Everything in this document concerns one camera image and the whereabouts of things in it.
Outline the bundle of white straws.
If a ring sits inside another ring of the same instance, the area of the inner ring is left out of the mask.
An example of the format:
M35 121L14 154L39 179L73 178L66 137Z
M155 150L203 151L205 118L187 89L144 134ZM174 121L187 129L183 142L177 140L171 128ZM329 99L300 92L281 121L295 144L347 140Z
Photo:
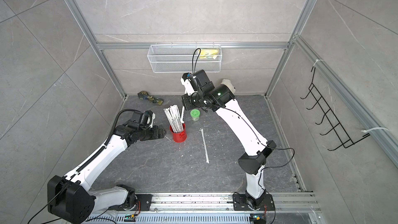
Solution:
M181 122L181 115L177 105L172 105L164 109L166 117L172 127L174 133L181 133L183 131L183 125Z

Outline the red cup container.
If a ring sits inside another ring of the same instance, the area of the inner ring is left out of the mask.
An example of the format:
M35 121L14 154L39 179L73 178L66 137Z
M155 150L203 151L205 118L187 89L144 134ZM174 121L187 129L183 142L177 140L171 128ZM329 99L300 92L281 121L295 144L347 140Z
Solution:
M182 143L182 142L184 142L187 139L186 125L183 123L182 127L183 127L183 131L180 132L180 133L175 133L173 131L173 128L172 128L171 125L169 127L169 129L170 129L170 131L172 133L172 136L173 136L173 141L176 142L176 143Z

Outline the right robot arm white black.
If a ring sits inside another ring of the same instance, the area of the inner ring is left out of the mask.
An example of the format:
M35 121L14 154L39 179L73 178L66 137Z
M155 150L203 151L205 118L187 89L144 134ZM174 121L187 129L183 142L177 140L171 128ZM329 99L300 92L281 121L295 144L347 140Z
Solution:
M253 210L260 208L265 198L263 175L267 157L276 148L273 141L268 141L253 126L242 111L231 81L224 79L219 86L214 86L204 70L184 73L181 83L185 87L182 96L183 106L187 110L211 109L231 128L241 142L245 153L238 164L245 171L247 204Z

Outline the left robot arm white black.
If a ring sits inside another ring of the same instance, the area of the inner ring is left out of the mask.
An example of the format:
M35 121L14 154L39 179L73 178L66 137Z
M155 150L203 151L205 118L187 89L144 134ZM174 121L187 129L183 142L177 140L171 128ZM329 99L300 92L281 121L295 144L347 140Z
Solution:
M112 207L137 207L135 189L123 184L93 191L92 184L111 162L137 141L165 137L162 125L147 129L119 125L108 139L84 162L64 176L54 176L47 185L48 212L72 224L84 222L92 212Z

